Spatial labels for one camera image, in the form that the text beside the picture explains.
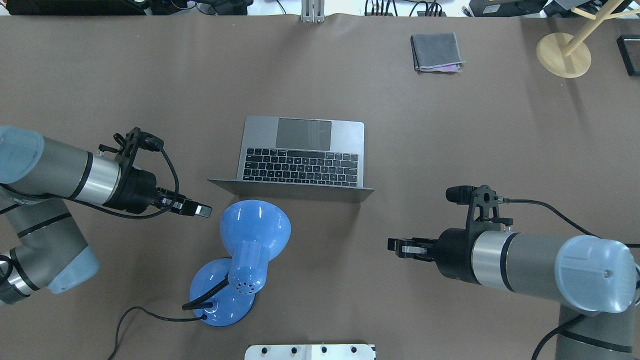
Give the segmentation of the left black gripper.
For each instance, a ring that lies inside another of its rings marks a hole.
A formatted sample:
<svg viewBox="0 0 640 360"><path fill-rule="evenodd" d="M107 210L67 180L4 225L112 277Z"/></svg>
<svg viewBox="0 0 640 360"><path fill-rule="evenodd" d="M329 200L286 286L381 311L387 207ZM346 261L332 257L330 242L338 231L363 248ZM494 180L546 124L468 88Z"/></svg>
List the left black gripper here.
<svg viewBox="0 0 640 360"><path fill-rule="evenodd" d="M130 169L122 178L114 194L103 204L106 208L121 210L130 214L142 214L148 207L163 206L157 187L155 174L140 169ZM213 208L185 196L179 196L170 212L185 216L210 218Z"/></svg>

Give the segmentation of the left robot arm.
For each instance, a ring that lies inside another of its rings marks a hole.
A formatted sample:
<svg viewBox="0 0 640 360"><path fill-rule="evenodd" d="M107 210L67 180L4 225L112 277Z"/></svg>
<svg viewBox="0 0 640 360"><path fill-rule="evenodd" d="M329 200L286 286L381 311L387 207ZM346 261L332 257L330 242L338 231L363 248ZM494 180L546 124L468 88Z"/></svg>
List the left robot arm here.
<svg viewBox="0 0 640 360"><path fill-rule="evenodd" d="M162 139L135 127L97 153L15 126L1 127L1 212L20 244L1 253L1 305L40 289L60 294L99 270L67 201L125 219L167 212L208 218L210 206L179 193Z"/></svg>

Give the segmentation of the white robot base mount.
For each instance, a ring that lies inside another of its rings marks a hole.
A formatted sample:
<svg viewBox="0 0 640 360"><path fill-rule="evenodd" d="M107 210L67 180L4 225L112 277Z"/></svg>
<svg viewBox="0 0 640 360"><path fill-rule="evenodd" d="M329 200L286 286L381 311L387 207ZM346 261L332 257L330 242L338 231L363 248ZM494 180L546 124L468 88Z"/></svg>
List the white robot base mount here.
<svg viewBox="0 0 640 360"><path fill-rule="evenodd" d="M377 360L373 344L263 344L251 345L245 360Z"/></svg>

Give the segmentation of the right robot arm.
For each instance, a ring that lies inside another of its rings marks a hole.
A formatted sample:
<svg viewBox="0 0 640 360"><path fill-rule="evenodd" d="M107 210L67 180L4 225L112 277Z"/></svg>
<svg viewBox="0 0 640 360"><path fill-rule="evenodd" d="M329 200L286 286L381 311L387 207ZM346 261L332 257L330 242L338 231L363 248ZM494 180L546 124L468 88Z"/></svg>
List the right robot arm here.
<svg viewBox="0 0 640 360"><path fill-rule="evenodd" d="M625 244L594 235L449 228L389 238L399 258L435 262L447 278L560 304L557 360L633 359L639 267Z"/></svg>

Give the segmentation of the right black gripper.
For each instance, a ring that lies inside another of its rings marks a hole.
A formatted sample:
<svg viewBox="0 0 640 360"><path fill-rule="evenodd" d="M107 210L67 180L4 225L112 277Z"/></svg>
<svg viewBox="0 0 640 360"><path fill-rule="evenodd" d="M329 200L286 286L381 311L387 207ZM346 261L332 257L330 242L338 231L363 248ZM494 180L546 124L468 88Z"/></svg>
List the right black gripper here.
<svg viewBox="0 0 640 360"><path fill-rule="evenodd" d="M451 280L475 284L472 267L473 241L464 228L448 228L439 238L388 238L387 249L399 258L435 262L439 272Z"/></svg>

